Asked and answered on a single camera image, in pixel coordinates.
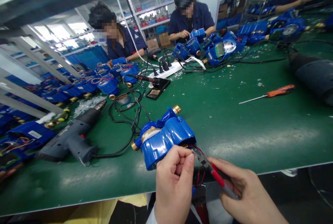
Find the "screwdriver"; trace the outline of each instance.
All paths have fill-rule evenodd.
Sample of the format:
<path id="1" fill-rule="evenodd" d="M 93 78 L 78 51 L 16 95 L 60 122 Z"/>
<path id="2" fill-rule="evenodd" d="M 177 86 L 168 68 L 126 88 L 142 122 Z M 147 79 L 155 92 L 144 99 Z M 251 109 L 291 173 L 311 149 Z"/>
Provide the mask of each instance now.
<path id="1" fill-rule="evenodd" d="M 281 88 L 276 89 L 275 91 L 267 92 L 265 95 L 263 95 L 261 97 L 257 97 L 257 98 L 254 98 L 254 99 L 251 99 L 251 100 L 248 100 L 248 101 L 245 101 L 245 102 L 241 102 L 239 104 L 247 103 L 247 102 L 257 100 L 257 99 L 260 99 L 260 98 L 263 98 L 263 97 L 274 97 L 274 96 L 277 96 L 277 95 L 288 94 L 288 93 L 292 92 L 294 89 L 295 89 L 294 85 L 283 86 Z"/>

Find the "yellow cloth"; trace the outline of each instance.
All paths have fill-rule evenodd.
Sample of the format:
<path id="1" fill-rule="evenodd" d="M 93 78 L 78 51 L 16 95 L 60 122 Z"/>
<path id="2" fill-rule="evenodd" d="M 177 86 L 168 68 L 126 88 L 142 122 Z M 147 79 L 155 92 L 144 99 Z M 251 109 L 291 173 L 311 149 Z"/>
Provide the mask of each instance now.
<path id="1" fill-rule="evenodd" d="M 108 224 L 118 200 L 137 207 L 147 205 L 146 195 L 140 194 L 79 206 L 45 210 L 32 213 L 29 219 L 38 219 L 49 224 Z"/>

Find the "cardboard box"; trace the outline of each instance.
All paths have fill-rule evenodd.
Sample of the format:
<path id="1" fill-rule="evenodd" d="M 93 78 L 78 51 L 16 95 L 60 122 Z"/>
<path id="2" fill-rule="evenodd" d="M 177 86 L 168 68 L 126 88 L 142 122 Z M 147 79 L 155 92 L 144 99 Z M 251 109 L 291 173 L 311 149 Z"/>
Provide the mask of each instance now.
<path id="1" fill-rule="evenodd" d="M 228 10 L 228 4 L 220 5 L 219 12 L 227 11 L 227 10 Z"/>
<path id="2" fill-rule="evenodd" d="M 167 32 L 159 34 L 161 46 L 170 45 L 169 35 Z"/>
<path id="3" fill-rule="evenodd" d="M 217 19 L 223 19 L 227 17 L 227 11 L 219 12 Z"/>
<path id="4" fill-rule="evenodd" d="M 150 51 L 159 48 L 159 44 L 158 44 L 156 38 L 152 38 L 152 39 L 150 39 L 150 40 L 147 40 L 146 42 L 147 42 L 148 49 L 149 49 Z"/>

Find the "red plier handle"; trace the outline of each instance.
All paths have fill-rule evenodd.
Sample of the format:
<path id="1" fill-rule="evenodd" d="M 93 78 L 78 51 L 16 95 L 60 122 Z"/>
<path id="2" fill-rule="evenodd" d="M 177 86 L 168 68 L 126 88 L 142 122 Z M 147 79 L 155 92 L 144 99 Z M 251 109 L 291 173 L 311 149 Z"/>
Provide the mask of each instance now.
<path id="1" fill-rule="evenodd" d="M 224 182 L 222 177 L 219 175 L 218 168 L 213 163 L 211 163 L 211 166 L 213 168 L 211 174 L 214 177 L 214 179 L 217 181 L 217 183 L 222 187 L 225 194 L 234 200 L 239 200 L 238 196 L 235 195 L 235 193 L 229 188 L 229 186 Z"/>

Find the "orange screwdriver handle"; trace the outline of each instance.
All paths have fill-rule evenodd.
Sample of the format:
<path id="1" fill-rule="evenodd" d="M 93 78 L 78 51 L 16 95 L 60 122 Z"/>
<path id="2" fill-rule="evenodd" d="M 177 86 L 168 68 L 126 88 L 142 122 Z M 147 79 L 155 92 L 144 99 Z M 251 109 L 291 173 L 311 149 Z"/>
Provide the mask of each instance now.
<path id="1" fill-rule="evenodd" d="M 287 86 L 283 86 L 281 88 L 276 89 L 275 91 L 271 91 L 266 93 L 267 97 L 274 97 L 277 95 L 284 95 L 284 94 L 288 94 L 290 92 L 292 92 L 295 89 L 294 85 L 287 85 Z"/>

